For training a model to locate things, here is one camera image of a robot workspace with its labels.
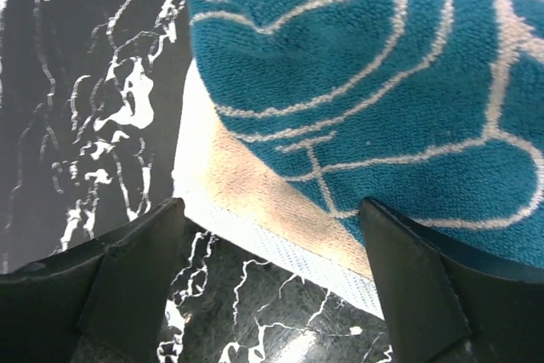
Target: teal fabric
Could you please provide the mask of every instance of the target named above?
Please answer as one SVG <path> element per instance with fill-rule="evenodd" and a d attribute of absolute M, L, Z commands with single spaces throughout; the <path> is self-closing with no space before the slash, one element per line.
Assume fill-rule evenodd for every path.
<path fill-rule="evenodd" d="M 544 267 L 544 0 L 189 0 L 227 128 L 361 242 L 371 196 Z"/>

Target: beige fabric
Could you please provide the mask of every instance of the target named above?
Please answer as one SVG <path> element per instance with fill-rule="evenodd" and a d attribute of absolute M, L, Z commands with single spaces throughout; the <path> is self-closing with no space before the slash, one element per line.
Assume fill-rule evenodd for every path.
<path fill-rule="evenodd" d="M 298 193 L 224 128 L 196 65 L 185 87 L 174 178 L 186 191 L 206 191 L 215 204 L 346 269 L 371 278 L 365 249 L 334 218 Z"/>

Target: marble countertop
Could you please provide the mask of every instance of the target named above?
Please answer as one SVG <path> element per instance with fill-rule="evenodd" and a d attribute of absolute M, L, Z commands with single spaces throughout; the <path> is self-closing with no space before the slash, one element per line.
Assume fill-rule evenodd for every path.
<path fill-rule="evenodd" d="M 0 51 L 3 273 L 171 196 L 184 0 L 0 0 Z M 177 271 L 156 361 L 393 361 L 383 321 L 195 224 Z"/>

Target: towel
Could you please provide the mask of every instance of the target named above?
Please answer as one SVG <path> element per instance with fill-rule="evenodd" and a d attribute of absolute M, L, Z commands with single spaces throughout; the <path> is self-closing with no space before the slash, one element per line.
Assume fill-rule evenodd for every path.
<path fill-rule="evenodd" d="M 319 209 L 348 233 L 340 242 L 364 244 L 357 211 L 371 196 L 544 267 L 544 0 L 189 5 L 221 125 L 271 170 L 263 181 L 274 174 L 311 203 L 301 218 Z M 247 188 L 238 176 L 225 194 Z"/>

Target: terry cloth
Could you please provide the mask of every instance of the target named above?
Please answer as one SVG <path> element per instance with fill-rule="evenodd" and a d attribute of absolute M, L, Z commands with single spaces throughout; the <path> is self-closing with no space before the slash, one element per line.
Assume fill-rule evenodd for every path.
<path fill-rule="evenodd" d="M 230 135 L 355 240 L 371 196 L 544 267 L 544 0 L 189 2 Z"/>

